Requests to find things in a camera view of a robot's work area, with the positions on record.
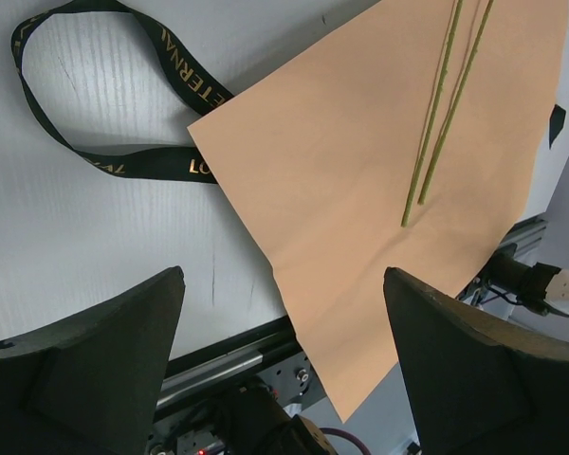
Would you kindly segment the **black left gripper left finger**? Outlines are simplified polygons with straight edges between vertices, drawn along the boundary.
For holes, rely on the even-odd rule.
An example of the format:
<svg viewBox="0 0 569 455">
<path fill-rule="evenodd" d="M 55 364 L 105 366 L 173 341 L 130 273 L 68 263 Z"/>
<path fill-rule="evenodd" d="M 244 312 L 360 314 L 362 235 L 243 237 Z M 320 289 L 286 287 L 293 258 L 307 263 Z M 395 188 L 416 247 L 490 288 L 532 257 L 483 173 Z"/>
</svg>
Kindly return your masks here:
<svg viewBox="0 0 569 455">
<path fill-rule="evenodd" d="M 170 267 L 0 341 L 0 454 L 141 454 L 185 293 Z"/>
</svg>

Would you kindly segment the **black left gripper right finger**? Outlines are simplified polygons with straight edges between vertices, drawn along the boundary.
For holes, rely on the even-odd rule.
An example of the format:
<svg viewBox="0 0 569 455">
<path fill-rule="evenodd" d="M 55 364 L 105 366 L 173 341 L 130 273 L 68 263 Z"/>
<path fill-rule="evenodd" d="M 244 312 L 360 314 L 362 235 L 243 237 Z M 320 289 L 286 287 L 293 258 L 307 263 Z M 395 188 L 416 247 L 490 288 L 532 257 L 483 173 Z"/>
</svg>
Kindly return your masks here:
<svg viewBox="0 0 569 455">
<path fill-rule="evenodd" d="M 425 454 L 569 454 L 569 342 L 390 267 L 384 298 Z"/>
</svg>

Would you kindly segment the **black ribbon with gold text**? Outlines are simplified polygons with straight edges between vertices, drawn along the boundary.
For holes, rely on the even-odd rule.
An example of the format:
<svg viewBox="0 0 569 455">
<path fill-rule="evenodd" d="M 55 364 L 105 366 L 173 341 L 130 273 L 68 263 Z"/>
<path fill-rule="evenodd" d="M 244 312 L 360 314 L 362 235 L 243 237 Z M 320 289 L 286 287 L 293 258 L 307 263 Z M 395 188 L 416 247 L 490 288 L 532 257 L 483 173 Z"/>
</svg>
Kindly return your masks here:
<svg viewBox="0 0 569 455">
<path fill-rule="evenodd" d="M 200 121 L 124 12 L 58 13 L 31 34 L 23 75 L 72 145 L 110 156 L 190 144 L 194 125 L 228 182 L 404 191 L 447 6 L 386 1 L 136 1 L 242 100 Z"/>
</svg>

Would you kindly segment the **green and orange wrapping paper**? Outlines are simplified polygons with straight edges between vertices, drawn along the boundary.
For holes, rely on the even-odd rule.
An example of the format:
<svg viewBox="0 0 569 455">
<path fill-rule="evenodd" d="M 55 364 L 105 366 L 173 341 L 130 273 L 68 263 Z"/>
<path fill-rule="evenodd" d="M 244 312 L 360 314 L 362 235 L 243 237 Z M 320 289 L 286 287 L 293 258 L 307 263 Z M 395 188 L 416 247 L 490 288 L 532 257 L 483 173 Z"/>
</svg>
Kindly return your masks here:
<svg viewBox="0 0 569 455">
<path fill-rule="evenodd" d="M 297 339 L 341 419 L 397 361 L 382 294 L 399 267 L 461 291 L 521 218 L 559 86 L 565 1 L 446 4 L 413 172 L 369 185 L 228 182 L 190 134 L 266 255 Z"/>
</svg>

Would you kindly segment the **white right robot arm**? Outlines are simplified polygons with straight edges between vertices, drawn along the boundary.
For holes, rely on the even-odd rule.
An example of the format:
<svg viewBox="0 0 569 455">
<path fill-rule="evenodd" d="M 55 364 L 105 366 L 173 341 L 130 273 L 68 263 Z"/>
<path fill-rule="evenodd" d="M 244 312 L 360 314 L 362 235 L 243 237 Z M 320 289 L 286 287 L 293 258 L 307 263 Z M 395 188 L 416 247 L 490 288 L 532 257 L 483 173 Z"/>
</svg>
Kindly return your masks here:
<svg viewBox="0 0 569 455">
<path fill-rule="evenodd" d="M 551 264 L 527 265 L 503 252 L 485 265 L 481 277 L 515 296 L 514 303 L 539 316 L 569 318 L 569 270 Z"/>
</svg>

